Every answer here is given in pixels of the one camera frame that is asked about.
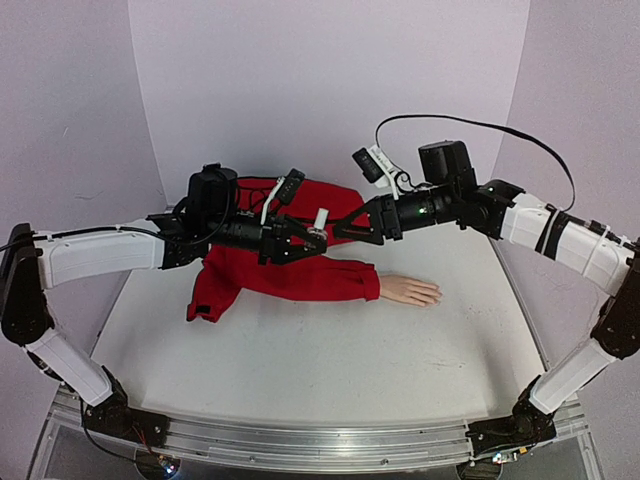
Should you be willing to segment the clear nail polish bottle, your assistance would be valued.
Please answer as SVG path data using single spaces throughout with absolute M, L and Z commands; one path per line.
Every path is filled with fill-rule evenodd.
M 307 228 L 308 244 L 319 248 L 320 246 L 327 246 L 328 233 L 324 229 L 319 229 L 314 226 Z

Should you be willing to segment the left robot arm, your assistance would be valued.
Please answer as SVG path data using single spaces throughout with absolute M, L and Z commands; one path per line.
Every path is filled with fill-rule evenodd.
M 259 212 L 241 209 L 237 173 L 209 164 L 189 179 L 186 196 L 169 213 L 136 222 L 67 232 L 37 233 L 16 225 L 1 261 L 1 332 L 83 401 L 81 422 L 116 438 L 159 444 L 168 426 L 161 414 L 130 407 L 120 382 L 55 324 L 46 291 L 63 283 L 131 270 L 168 270 L 205 257 L 211 246 L 255 252 L 261 265 L 286 265 L 325 253 L 329 212 L 305 225 L 270 209 L 290 204 L 305 176 L 277 178 Z

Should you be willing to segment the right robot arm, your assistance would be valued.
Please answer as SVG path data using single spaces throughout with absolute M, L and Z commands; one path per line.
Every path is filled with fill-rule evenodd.
M 453 222 L 488 238 L 529 248 L 579 273 L 608 299 L 588 340 L 533 381 L 514 405 L 515 423 L 547 424 L 555 411 L 610 364 L 639 351 L 639 244 L 585 221 L 502 180 L 478 185 L 466 145 L 442 141 L 418 150 L 427 188 L 402 193 L 398 171 L 373 146 L 353 158 L 366 179 L 391 187 L 348 214 L 335 237 L 381 245 L 407 231 Z

